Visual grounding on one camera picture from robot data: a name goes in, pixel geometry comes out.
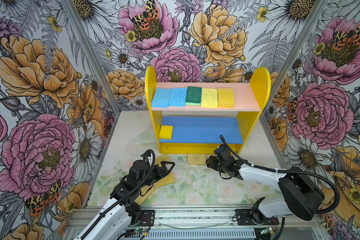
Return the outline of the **yellow shelf with coloured boards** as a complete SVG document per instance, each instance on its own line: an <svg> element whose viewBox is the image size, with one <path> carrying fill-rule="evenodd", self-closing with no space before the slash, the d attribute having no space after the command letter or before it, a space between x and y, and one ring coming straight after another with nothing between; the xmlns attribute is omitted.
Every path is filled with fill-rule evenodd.
<svg viewBox="0 0 360 240"><path fill-rule="evenodd" d="M230 88L234 91L235 106L202 108L200 106L152 108L157 88ZM212 155L222 143L239 154L254 129L271 92L271 76L266 68L255 70L249 83L159 83L155 69L147 67L145 94L153 129L161 154ZM161 125L173 126L171 140L159 139Z"/></svg>

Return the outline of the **bright yellow square sponge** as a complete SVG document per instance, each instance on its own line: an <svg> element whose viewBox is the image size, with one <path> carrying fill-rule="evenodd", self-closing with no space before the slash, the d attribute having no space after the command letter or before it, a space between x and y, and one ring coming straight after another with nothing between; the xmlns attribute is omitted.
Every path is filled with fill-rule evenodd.
<svg viewBox="0 0 360 240"><path fill-rule="evenodd" d="M159 139L162 140L171 140L173 134L173 126L161 125L159 132Z"/></svg>

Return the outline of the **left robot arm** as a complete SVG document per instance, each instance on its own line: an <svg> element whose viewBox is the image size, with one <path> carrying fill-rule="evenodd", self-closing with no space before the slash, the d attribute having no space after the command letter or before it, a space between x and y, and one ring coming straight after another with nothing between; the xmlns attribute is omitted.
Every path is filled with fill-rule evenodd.
<svg viewBox="0 0 360 240"><path fill-rule="evenodd" d="M162 161L149 164L147 160L137 160L110 194L110 198L96 217L82 230L77 240L113 240L121 236L129 225L139 221L141 206L136 203L140 191L146 186L168 176L174 162Z"/></svg>

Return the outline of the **green scouring sponge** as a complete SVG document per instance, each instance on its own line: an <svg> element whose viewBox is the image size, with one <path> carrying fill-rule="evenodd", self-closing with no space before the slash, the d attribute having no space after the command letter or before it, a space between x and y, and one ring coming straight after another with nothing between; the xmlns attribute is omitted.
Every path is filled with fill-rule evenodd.
<svg viewBox="0 0 360 240"><path fill-rule="evenodd" d="M202 88L191 87L187 88L186 105L187 106L200 106L202 100Z"/></svg>

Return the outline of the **tan yellow sponge lower left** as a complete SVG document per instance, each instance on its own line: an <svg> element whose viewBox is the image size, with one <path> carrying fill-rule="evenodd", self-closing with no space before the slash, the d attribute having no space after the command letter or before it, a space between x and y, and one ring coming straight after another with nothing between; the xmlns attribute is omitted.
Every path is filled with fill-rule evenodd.
<svg viewBox="0 0 360 240"><path fill-rule="evenodd" d="M135 203L142 205L148 197L150 197L154 192L155 188L153 186L146 186L141 189L141 191L138 193L138 197L135 200Z"/></svg>

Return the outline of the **right aluminium frame post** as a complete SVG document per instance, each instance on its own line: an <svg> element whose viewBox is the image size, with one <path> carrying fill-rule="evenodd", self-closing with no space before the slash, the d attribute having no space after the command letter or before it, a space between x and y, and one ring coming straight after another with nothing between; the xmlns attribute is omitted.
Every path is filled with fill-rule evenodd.
<svg viewBox="0 0 360 240"><path fill-rule="evenodd" d="M271 86L271 92L268 102L265 105L265 110L269 107L270 103L276 96L278 89L281 87L284 82L285 77L287 76L290 67L292 66L294 60L298 57L300 50L303 48L304 43L307 41L311 31L316 27L319 18L325 10L326 5L329 1L316 1L311 13L308 16L306 23L304 24L302 31L297 35L296 41L294 42L290 52L287 55L285 62L282 65L282 68L279 71L279 74Z"/></svg>

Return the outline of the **light blue sponge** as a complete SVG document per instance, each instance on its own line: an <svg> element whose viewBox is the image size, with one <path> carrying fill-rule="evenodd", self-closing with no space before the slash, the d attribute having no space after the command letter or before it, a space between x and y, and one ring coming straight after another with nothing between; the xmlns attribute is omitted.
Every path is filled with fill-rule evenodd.
<svg viewBox="0 0 360 240"><path fill-rule="evenodd" d="M157 88L151 102L152 108L168 108L172 89Z"/></svg>

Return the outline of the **left aluminium frame post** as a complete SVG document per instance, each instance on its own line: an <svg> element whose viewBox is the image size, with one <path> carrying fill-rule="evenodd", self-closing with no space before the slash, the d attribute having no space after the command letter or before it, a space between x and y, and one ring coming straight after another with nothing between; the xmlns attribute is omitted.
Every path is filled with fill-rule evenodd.
<svg viewBox="0 0 360 240"><path fill-rule="evenodd" d="M86 29L84 28L82 21L80 20L80 16L75 8L74 3L72 1L63 1L62 6L66 14L68 15L68 19L75 31L76 36L78 37L78 39L80 40L83 46L83 49L95 71L95 74L97 75L101 85L103 86L105 94L108 97L108 100L110 102L110 105L112 106L114 113L118 117L121 113L121 109L106 79L106 74L104 73L103 68L99 62L99 59L96 56L91 40L86 33Z"/></svg>

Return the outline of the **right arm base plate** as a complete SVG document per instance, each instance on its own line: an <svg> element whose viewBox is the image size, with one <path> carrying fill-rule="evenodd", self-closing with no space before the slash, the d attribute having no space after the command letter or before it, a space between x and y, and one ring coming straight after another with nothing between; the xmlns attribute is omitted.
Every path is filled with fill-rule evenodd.
<svg viewBox="0 0 360 240"><path fill-rule="evenodd" d="M251 209L236 209L232 221L237 222L239 226L279 225L277 218L267 218L261 212Z"/></svg>

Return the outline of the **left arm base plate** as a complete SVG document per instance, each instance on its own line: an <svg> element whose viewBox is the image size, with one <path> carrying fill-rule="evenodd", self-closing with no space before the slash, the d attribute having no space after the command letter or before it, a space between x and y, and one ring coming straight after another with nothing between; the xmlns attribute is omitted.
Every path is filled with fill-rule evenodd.
<svg viewBox="0 0 360 240"><path fill-rule="evenodd" d="M132 216L130 226L152 227L155 222L155 210L140 210Z"/></svg>

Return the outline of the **speckled yellow sponge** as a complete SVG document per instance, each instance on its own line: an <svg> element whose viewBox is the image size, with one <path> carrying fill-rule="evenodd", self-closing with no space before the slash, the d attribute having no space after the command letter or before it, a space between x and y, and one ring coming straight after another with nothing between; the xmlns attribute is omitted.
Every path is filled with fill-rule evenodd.
<svg viewBox="0 0 360 240"><path fill-rule="evenodd" d="M218 108L218 90L211 88L202 88L202 108Z"/></svg>

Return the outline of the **tan yellow sponge upper left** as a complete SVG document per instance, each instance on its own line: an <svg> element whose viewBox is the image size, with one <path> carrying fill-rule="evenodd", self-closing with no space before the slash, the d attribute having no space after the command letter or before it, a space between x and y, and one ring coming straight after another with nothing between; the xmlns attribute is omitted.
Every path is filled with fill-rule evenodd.
<svg viewBox="0 0 360 240"><path fill-rule="evenodd" d="M162 166L161 162L170 162L170 161L171 159L168 154L162 154L156 157L155 164L161 167Z"/></svg>

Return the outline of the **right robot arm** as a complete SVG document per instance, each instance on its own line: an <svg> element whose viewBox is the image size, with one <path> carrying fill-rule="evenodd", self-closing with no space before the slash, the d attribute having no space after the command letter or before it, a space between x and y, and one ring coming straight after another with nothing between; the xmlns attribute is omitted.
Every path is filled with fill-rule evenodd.
<svg viewBox="0 0 360 240"><path fill-rule="evenodd" d="M206 165L220 174L228 174L229 178L258 182L282 194L278 200L266 201L265 197L261 197L254 203L249 217L257 224L261 222L261 217L290 215L310 221L325 198L320 188L299 168L278 170L254 165L235 159L225 145L220 145L214 155L207 158Z"/></svg>

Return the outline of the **tan yellow sponge middle left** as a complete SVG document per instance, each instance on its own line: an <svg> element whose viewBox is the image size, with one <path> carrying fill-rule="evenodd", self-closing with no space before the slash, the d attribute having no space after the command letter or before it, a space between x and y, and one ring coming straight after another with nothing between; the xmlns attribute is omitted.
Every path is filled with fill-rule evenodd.
<svg viewBox="0 0 360 240"><path fill-rule="evenodd" d="M175 177L173 173L170 173L168 176L164 177L163 179L159 180L158 182L154 183L154 188L160 188L166 185L173 184L175 182Z"/></svg>

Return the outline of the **aluminium frame post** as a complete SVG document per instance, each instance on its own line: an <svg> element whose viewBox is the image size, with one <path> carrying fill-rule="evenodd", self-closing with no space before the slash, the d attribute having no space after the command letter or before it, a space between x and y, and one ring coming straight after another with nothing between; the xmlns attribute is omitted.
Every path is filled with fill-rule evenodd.
<svg viewBox="0 0 360 240"><path fill-rule="evenodd" d="M326 5L329 1L316 1L311 13L308 16L306 23L304 24L302 31L297 35L296 41L294 42L290 52L287 55L285 62L282 65L282 68L279 71L279 74L271 86L271 92L268 102L265 105L265 110L269 107L270 103L276 96L278 89L281 87L284 82L285 77L287 76L290 67L292 66L294 60L298 57L300 50L303 48L304 43L307 41L311 31L316 27L319 18L325 10Z"/></svg>
<svg viewBox="0 0 360 240"><path fill-rule="evenodd" d="M72 1L63 1L62 6L66 14L68 15L68 19L75 31L76 36L78 37L78 39L80 40L83 46L83 49L95 71L95 74L97 75L101 85L103 86L105 94L108 97L108 100L110 102L110 105L112 106L114 113L118 117L121 113L121 109L106 79L106 74L104 73L103 68L99 62L99 59L96 56L91 40L86 33L86 29L84 28L82 21L80 20L80 16L75 8L74 3Z"/></svg>

